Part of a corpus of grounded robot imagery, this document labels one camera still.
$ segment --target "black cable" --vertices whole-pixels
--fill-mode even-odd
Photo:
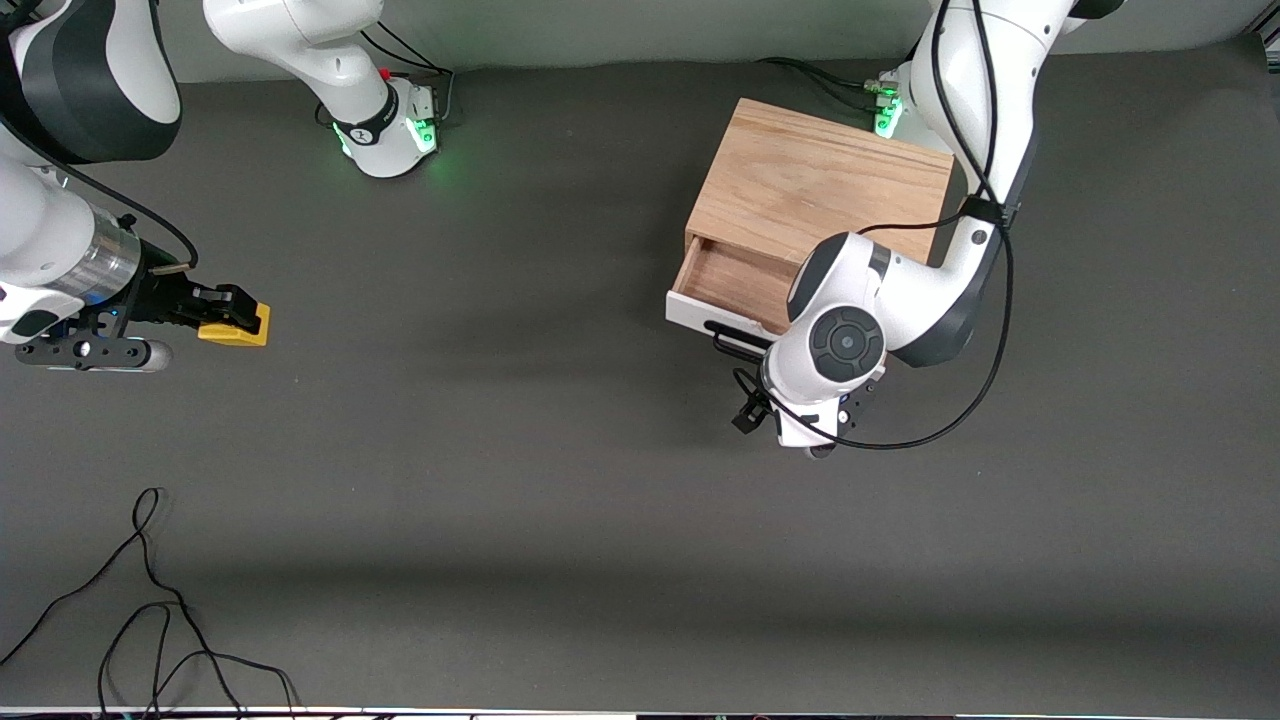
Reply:
[[[284,670],[280,670],[279,667],[274,667],[271,665],[264,665],[261,662],[253,662],[252,660],[246,660],[243,657],[237,657],[234,655],[228,655],[225,652],[212,652],[211,653],[211,652],[207,652],[207,651],[204,651],[204,650],[196,650],[196,651],[192,651],[192,652],[188,652],[187,655],[184,655],[183,659],[179,660],[178,664],[174,665],[172,670],[169,670],[169,674],[165,675],[165,679],[164,679],[163,683],[160,683],[160,687],[157,688],[157,691],[155,693],[155,697],[156,698],[160,697],[160,693],[163,693],[165,691],[165,688],[169,687],[169,683],[174,679],[174,676],[178,674],[178,670],[180,670],[183,665],[186,665],[187,662],[189,662],[191,660],[195,660],[197,657],[210,657],[210,659],[216,657],[218,660],[225,660],[227,662],[236,662],[236,664],[243,665],[246,667],[252,667],[255,670],[262,670],[262,671],[266,671],[266,673],[271,673],[271,674],[274,674],[280,680],[280,687],[284,689],[284,702],[289,707],[289,715],[293,716],[296,706],[303,705],[302,703],[302,696],[300,696],[298,694],[298,689],[296,687],[293,687],[293,679],[289,678],[289,675]]]
[[[420,63],[417,60],[410,60],[408,58],[406,58],[403,55],[393,53],[393,51],[383,47],[381,45],[379,45],[378,41],[374,40],[372,37],[370,37],[369,33],[365,32],[365,31],[360,31],[360,36],[364,37],[366,42],[369,42],[375,49],[378,49],[383,55],[387,55],[388,58],[390,58],[393,60],[399,60],[401,63],[404,63],[406,65],[412,65],[415,68],[421,68],[424,70],[431,70],[431,72],[439,73],[442,76],[443,74],[452,74],[453,73],[453,70],[447,70],[444,68],[440,68],[440,67],[435,65],[434,63],[433,64],[422,64],[422,63]]]
[[[982,3],[973,0],[973,20],[978,26],[978,41],[982,45],[982,58],[987,65],[987,104],[991,108],[991,132],[987,135],[987,163],[983,165],[983,173],[987,176],[988,188],[995,191],[991,186],[991,164],[996,158],[996,137],[998,128],[1000,117],[1000,102],[996,97],[996,61],[991,56],[991,44],[987,41],[987,20],[982,17]],[[1000,202],[995,195],[991,196],[992,202]]]
[[[795,60],[792,58],[762,58],[760,60],[756,61],[772,65],[781,65],[785,68],[791,68],[794,70],[797,70],[800,74],[803,74],[815,86],[818,86],[818,88],[822,90],[828,97],[833,99],[836,102],[840,102],[841,105],[851,110],[868,114],[876,114],[877,111],[876,108],[872,108],[869,105],[859,105],[858,102],[849,100],[847,97],[837,92],[833,87],[831,87],[831,85],[835,85],[836,87],[846,90],[852,90],[852,88],[861,90],[861,85],[859,83],[844,79],[838,76],[828,73],[827,70],[823,70],[822,68],[818,68],[803,60]]]
[[[147,489],[142,491],[142,496],[146,496],[148,492],[155,491],[155,489],[156,488],[147,488]],[[134,510],[137,510],[137,507],[138,507],[137,502],[133,505],[133,507],[134,507]],[[155,506],[154,505],[152,505],[151,511],[155,512]],[[147,515],[147,520],[150,520],[150,519],[151,519],[151,515],[148,514]],[[122,542],[115,548],[115,551],[111,553],[111,556],[106,559],[106,562],[104,562],[102,566],[97,569],[97,573],[93,573],[93,577],[91,577],[90,579],[84,580],[84,584],[82,584],[81,587],[73,589],[72,592],[61,594],[61,596],[54,598],[54,601],[50,602],[45,607],[45,611],[40,614],[40,618],[36,619],[36,624],[32,625],[29,630],[27,630],[27,634],[23,635],[20,641],[18,641],[18,644],[13,646],[13,648],[8,653],[5,653],[5,656],[3,659],[0,659],[0,667],[4,667],[5,664],[8,664],[10,660],[13,660],[13,656],[17,655],[18,651],[22,650],[23,646],[26,646],[28,641],[31,641],[32,635],[35,635],[36,632],[40,630],[40,628],[45,624],[45,620],[49,618],[49,614],[52,612],[52,610],[55,607],[58,607],[58,605],[60,605],[65,600],[69,600],[69,598],[72,598],[72,597],[74,597],[74,596],[77,596],[77,594],[79,594],[82,592],[87,591],[90,587],[92,587],[95,583],[97,583],[102,578],[102,575],[105,575],[106,571],[111,568],[111,565],[115,564],[115,559],[119,557],[120,553],[124,552],[124,550],[127,547],[129,547],[131,544],[133,544],[133,542],[137,541],[138,537],[141,537],[141,536],[142,536],[142,530],[138,529],[138,528],[134,528],[133,534],[131,534],[124,542]]]
[[[150,507],[146,509],[146,512],[141,512],[142,509],[143,509],[143,503],[147,500],[151,501],[151,505],[150,505]],[[104,562],[102,566],[88,580],[86,580],[83,584],[81,584],[78,588],[70,591],[69,593],[59,596],[52,602],[50,602],[49,606],[45,607],[44,612],[41,612],[41,615],[36,620],[36,623],[31,626],[31,629],[27,630],[27,634],[23,635],[23,638],[20,641],[18,641],[18,643],[8,653],[5,653],[4,659],[0,659],[0,666],[3,666],[4,664],[9,662],[9,660],[12,660],[13,656],[17,655],[18,651],[22,650],[27,644],[28,641],[31,641],[31,638],[44,625],[45,620],[49,618],[49,614],[58,605],[60,605],[63,601],[65,601],[65,600],[68,600],[70,597],[74,597],[76,594],[78,594],[81,592],[88,589],[95,583],[97,583],[97,580],[101,579],[102,575],[105,575],[106,571],[115,564],[115,561],[120,556],[120,553],[124,552],[124,550],[128,548],[134,542],[138,542],[138,543],[142,544],[143,568],[146,570],[147,579],[151,582],[152,585],[155,585],[155,587],[157,587],[157,588],[160,588],[160,589],[163,589],[165,592],[168,592],[169,594],[172,594],[173,600],[164,600],[164,601],[148,602],[146,605],[142,605],[137,610],[134,610],[133,614],[129,615],[129,619],[124,621],[124,625],[122,625],[120,629],[116,632],[115,637],[111,639],[110,646],[108,646],[106,653],[102,656],[102,661],[99,665],[99,673],[97,673],[99,706],[100,706],[100,710],[104,712],[104,716],[105,716],[105,712],[106,712],[106,697],[105,697],[105,693],[104,693],[104,689],[102,689],[102,682],[104,682],[104,679],[108,675],[108,670],[110,667],[111,659],[115,655],[115,650],[119,646],[120,641],[123,639],[124,634],[128,632],[128,629],[143,614],[146,614],[148,610],[155,610],[155,609],[159,609],[159,610],[164,611],[165,620],[164,620],[164,625],[161,626],[160,637],[159,637],[159,642],[157,642],[157,647],[156,647],[156,661],[155,661],[155,667],[152,670],[152,679],[151,679],[151,691],[152,691],[151,692],[151,701],[147,703],[147,710],[143,714],[143,717],[146,717],[146,714],[151,712],[152,707],[155,707],[156,714],[159,715],[160,694],[168,687],[168,684],[173,679],[174,674],[177,674],[178,669],[183,664],[186,664],[188,660],[191,660],[192,657],[201,657],[201,656],[202,657],[209,657],[211,665],[214,666],[214,674],[218,678],[219,688],[221,689],[221,692],[227,697],[227,700],[230,701],[230,703],[236,706],[237,711],[243,711],[244,706],[239,702],[239,700],[236,697],[236,694],[232,692],[229,684],[227,683],[227,678],[223,674],[223,669],[221,669],[221,665],[219,664],[219,660],[225,660],[228,662],[236,662],[236,664],[239,664],[239,665],[253,667],[256,670],[262,670],[262,671],[269,671],[269,673],[275,674],[276,678],[280,679],[282,687],[284,687],[285,701],[289,705],[289,714],[293,715],[294,706],[296,705],[302,705],[302,701],[301,701],[301,698],[298,696],[297,688],[293,687],[293,680],[289,679],[288,674],[284,673],[284,670],[280,670],[279,667],[274,667],[271,665],[265,665],[265,664],[261,664],[261,662],[255,662],[252,660],[246,660],[243,657],[237,657],[234,655],[215,652],[212,648],[209,647],[209,642],[205,639],[204,632],[201,630],[200,625],[196,623],[195,618],[192,616],[191,606],[187,603],[187,600],[182,594],[182,592],[179,592],[173,585],[165,584],[156,575],[155,566],[154,566],[154,562],[152,562],[151,547],[150,547],[150,544],[147,542],[147,536],[146,536],[145,530],[146,530],[147,525],[151,523],[151,519],[155,516],[155,512],[156,512],[156,509],[159,507],[159,505],[160,505],[160,488],[154,488],[154,487],[152,488],[146,488],[146,489],[142,491],[141,495],[138,495],[137,500],[133,502],[133,512],[131,515],[131,520],[132,520],[132,524],[133,524],[133,533],[129,534],[129,537],[115,548],[115,551],[111,553],[111,556],[108,557],[106,562]],[[169,625],[170,625],[172,616],[173,616],[173,610],[172,610],[173,607],[177,607],[179,610],[179,612],[182,614],[182,616],[186,620],[187,625],[191,628],[192,634],[196,635],[196,639],[197,639],[197,642],[200,644],[200,650],[189,653],[187,657],[184,657],[183,660],[180,660],[178,662],[178,665],[173,670],[169,671],[169,674],[164,679],[164,682],[160,682],[160,667],[161,667],[163,661],[164,661],[164,646],[165,646],[165,639],[166,639],[168,633],[169,633]]]
[[[933,87],[938,94],[938,104],[942,105],[942,114],[947,118],[947,126],[951,128],[951,133],[956,136],[956,142],[960,145],[961,152],[964,152],[965,160],[969,161],[969,167],[973,168],[974,174],[978,176],[978,192],[982,195],[983,191],[987,192],[987,197],[992,202],[998,202],[996,199],[996,191],[991,187],[991,181],[987,179],[987,173],[983,169],[984,165],[978,163],[978,158],[969,149],[969,142],[965,141],[964,133],[960,132],[960,124],[956,122],[955,113],[951,110],[951,101],[947,99],[947,91],[942,85],[942,65],[938,63],[938,47],[942,41],[942,20],[946,19],[947,10],[951,6],[951,0],[942,0],[938,5],[937,18],[933,20],[933,38],[931,40],[931,65],[933,70]],[[989,54],[989,47],[983,46],[983,53]]]
[[[841,87],[847,87],[850,90],[863,90],[863,83],[858,81],[842,78],[835,73],[819,68],[818,65],[814,65],[813,63],[806,63],[804,60],[797,60],[795,58],[782,58],[774,55],[769,58],[760,58],[759,60],[756,60],[756,63],[768,63],[771,65],[783,65],[787,68],[795,68],[800,72],[804,72],[805,74],[818,76],[832,85],[838,85]]]
[[[402,38],[401,36],[396,35],[396,33],[394,33],[394,32],[392,31],[392,28],[387,27],[387,23],[384,23],[383,20],[378,20],[378,27],[383,28],[383,32],[385,32],[387,35],[389,35],[389,36],[392,37],[392,40],[394,40],[396,42],[399,42],[399,44],[401,44],[401,47],[403,47],[403,49],[408,50],[408,51],[410,51],[410,53],[412,53],[412,54],[413,54],[413,56],[416,56],[416,58],[417,58],[419,60],[422,60],[424,63],[426,63],[426,65],[428,65],[429,68],[434,68],[434,69],[435,69],[436,72],[442,72],[442,73],[444,73],[444,74],[449,74],[449,76],[452,76],[452,74],[453,74],[453,70],[451,70],[449,68],[442,68],[440,65],[436,65],[435,63],[433,63],[433,61],[428,60],[428,59],[426,59],[426,55],[422,55],[421,53],[419,53],[419,51],[417,51],[417,49],[416,49],[416,47],[413,47],[413,46],[412,46],[412,45],[410,45],[408,42],[404,42],[404,40],[403,40],[403,38]]]
[[[133,200],[133,199],[128,197],[127,195],[124,195],[123,192],[118,192],[118,191],[108,187],[106,184],[104,184],[104,183],[101,183],[101,182],[99,182],[99,181],[96,181],[96,179],[86,176],[84,173],[79,172],[73,165],[68,165],[67,163],[63,163],[58,158],[54,158],[51,154],[46,152],[44,147],[40,147],[38,145],[36,145],[35,142],[32,142],[31,138],[28,138],[18,128],[15,128],[13,126],[13,123],[9,122],[9,118],[6,118],[4,115],[4,113],[0,113],[0,124],[4,124],[5,129],[9,131],[14,137],[17,137],[19,142],[22,142],[23,145],[26,145],[36,155],[40,155],[41,158],[44,158],[45,161],[49,163],[50,165],[58,168],[64,174],[67,174],[69,177],[73,177],[73,178],[78,179],[79,182],[84,183],[84,184],[87,184],[90,187],[92,187],[93,190],[101,192],[102,195],[105,195],[105,196],[115,200],[116,202],[120,202],[122,205],[128,205],[129,208],[137,210],[138,213],[143,214],[145,217],[147,217],[152,222],[155,222],[157,225],[160,225],[161,228],[164,228],[174,238],[177,238],[178,242],[180,242],[182,246],[187,250],[187,261],[186,263],[178,263],[178,264],[174,264],[174,265],[164,265],[161,268],[152,268],[151,274],[154,274],[154,275],[168,275],[168,274],[173,274],[173,273],[182,273],[182,272],[186,272],[186,270],[195,270],[196,269],[196,264],[200,263],[200,251],[196,250],[196,246],[195,246],[195,243],[191,242],[191,238],[188,238],[186,233],[183,233],[180,229],[178,229],[177,225],[174,225],[173,223],[170,223],[169,220],[166,220],[163,215],[160,215],[155,210],[152,210],[152,209],[147,208],[146,205],[138,202],[137,200]]]

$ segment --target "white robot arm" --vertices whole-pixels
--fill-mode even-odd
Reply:
[[[236,286],[188,281],[193,247],[179,263],[133,233],[132,217],[90,205],[54,173],[127,200],[74,165],[151,159],[177,136],[182,108],[155,0],[64,0],[38,19],[36,5],[23,0],[0,19],[0,342],[28,365],[129,372],[169,359],[163,343],[125,337],[129,322],[262,345],[265,305]]]
[[[381,0],[205,0],[205,20],[223,45],[297,76],[333,115],[343,152],[364,173],[388,178],[436,149],[431,90],[384,78],[358,45],[328,45],[381,12]]]
[[[849,429],[842,400],[873,388],[888,354],[918,368],[964,348],[1029,164],[1041,63],[1061,32],[1120,3],[934,4],[914,58],[895,74],[908,111],[955,151],[970,197],[938,268],[855,232],[814,249],[791,287],[791,328],[768,348],[760,373],[783,446],[833,447]]]

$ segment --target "drawer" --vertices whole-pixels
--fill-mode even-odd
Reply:
[[[692,236],[667,293],[667,319],[705,334],[712,334],[710,320],[776,340],[791,327],[786,301],[799,270],[799,264]]]

